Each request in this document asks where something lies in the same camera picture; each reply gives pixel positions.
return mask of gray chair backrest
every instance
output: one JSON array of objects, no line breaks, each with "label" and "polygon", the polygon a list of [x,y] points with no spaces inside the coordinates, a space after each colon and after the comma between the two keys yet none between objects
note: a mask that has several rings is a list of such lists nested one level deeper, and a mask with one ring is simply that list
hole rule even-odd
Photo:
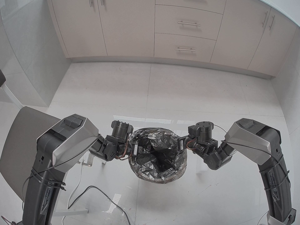
[{"label": "gray chair backrest", "polygon": [[[32,109],[22,108],[7,135],[0,159],[0,172],[22,199],[22,185],[31,174],[37,153],[36,139],[60,119]],[[24,186],[24,197],[27,183]]]}]

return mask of white cable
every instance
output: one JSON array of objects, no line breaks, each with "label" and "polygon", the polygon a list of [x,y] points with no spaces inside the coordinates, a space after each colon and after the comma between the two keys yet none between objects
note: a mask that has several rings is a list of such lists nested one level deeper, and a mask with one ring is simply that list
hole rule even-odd
[{"label": "white cable", "polygon": [[[74,194],[75,190],[78,188],[79,184],[80,184],[80,181],[81,181],[81,173],[82,173],[82,167],[83,167],[83,164],[82,164],[82,161],[80,160],[80,177],[79,177],[79,182],[77,183],[77,185],[75,186],[75,188],[73,189],[73,191],[71,192],[70,196],[69,196],[69,199],[68,199],[68,202],[67,202],[67,209],[69,207],[69,203],[70,203],[70,200],[71,200],[71,197],[72,195]],[[63,216],[62,217],[62,225],[64,225],[64,219],[65,219],[66,216]]]}]

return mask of white floor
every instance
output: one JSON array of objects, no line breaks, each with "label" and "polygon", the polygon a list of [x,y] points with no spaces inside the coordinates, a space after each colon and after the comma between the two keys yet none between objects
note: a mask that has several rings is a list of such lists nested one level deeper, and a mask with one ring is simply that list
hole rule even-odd
[{"label": "white floor", "polygon": [[[64,118],[73,113],[87,116],[104,136],[111,134],[111,122],[129,122],[135,129],[164,127],[180,136],[188,126],[212,121],[229,129],[242,117],[275,127],[281,131],[282,149],[293,183],[294,170],[289,133],[270,81],[235,73],[177,65],[147,63],[74,63],[70,66],[46,113]],[[11,103],[0,104],[0,151],[9,127],[17,114]],[[213,137],[221,140],[218,127]],[[127,161],[111,161],[102,166],[97,159],[84,167],[82,181],[74,198],[89,185],[98,186],[111,198],[120,194],[119,205],[131,224],[223,224],[256,225],[268,210],[258,167],[240,153],[217,171],[196,174],[199,160],[189,151],[188,166],[182,178],[166,185],[139,180]],[[75,165],[66,178],[66,192],[60,194],[58,208],[79,179]],[[0,176],[0,214],[20,220],[20,199]],[[126,224],[118,208],[111,214],[110,202],[90,189],[74,208],[88,208],[87,215],[66,217],[65,225]],[[60,217],[52,225],[61,224]]]}]

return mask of black plastic bag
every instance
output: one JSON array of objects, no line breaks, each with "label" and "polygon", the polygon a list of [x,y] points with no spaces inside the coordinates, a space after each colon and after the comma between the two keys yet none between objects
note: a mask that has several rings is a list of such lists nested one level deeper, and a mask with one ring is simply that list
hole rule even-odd
[{"label": "black plastic bag", "polygon": [[187,151],[179,151],[177,138],[171,130],[159,127],[142,128],[133,132],[130,143],[143,147],[142,153],[130,157],[129,164],[138,178],[165,184],[180,178],[187,166]]}]

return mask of white label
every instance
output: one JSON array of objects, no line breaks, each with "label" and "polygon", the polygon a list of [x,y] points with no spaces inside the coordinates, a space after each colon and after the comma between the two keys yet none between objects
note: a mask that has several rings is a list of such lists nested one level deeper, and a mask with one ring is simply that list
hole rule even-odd
[{"label": "white label", "polygon": [[137,155],[137,147],[138,147],[137,144],[135,144],[135,145],[134,145],[134,152],[133,152],[133,155]]}]

